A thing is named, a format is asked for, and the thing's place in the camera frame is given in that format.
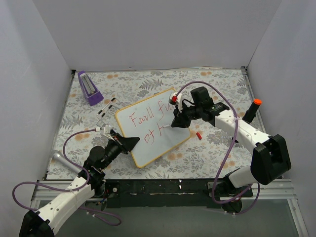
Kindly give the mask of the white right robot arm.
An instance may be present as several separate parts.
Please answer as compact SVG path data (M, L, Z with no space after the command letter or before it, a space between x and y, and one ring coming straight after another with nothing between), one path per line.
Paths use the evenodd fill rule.
M243 118L238 118L228 102L214 103L205 87L191 91L193 101L190 106L182 93L170 95L169 103L175 107L173 128L188 128L191 121L201 119L231 136L252 155L250 166L238 168L224 176L222 182L214 179L213 197L227 194L235 196L244 186L254 183L267 185L292 168L285 139L277 134L271 136L250 125L259 104L253 102Z

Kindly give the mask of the red marker cap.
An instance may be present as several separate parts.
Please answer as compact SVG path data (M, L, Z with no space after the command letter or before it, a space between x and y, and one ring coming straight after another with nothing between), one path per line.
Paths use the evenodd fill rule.
M200 139L200 140L202 139L202 136L199 132L196 133L196 136L198 137L198 139Z

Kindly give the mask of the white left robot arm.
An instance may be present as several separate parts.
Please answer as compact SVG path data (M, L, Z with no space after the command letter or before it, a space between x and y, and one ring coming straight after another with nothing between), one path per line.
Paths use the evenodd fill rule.
M139 137L123 137L110 131L106 147L95 146L80 167L77 177L66 189L44 207L28 208L19 232L21 237L53 237L67 219L88 199L105 193L104 169L120 154L128 154L140 141Z

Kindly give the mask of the yellow framed whiteboard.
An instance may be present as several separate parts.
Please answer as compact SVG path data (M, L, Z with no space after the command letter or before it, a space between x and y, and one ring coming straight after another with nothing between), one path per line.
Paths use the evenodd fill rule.
M122 135L140 138L131 151L138 168L145 167L191 136L188 128L163 128L174 119L174 106L168 102L174 92L173 88L167 89L115 113Z

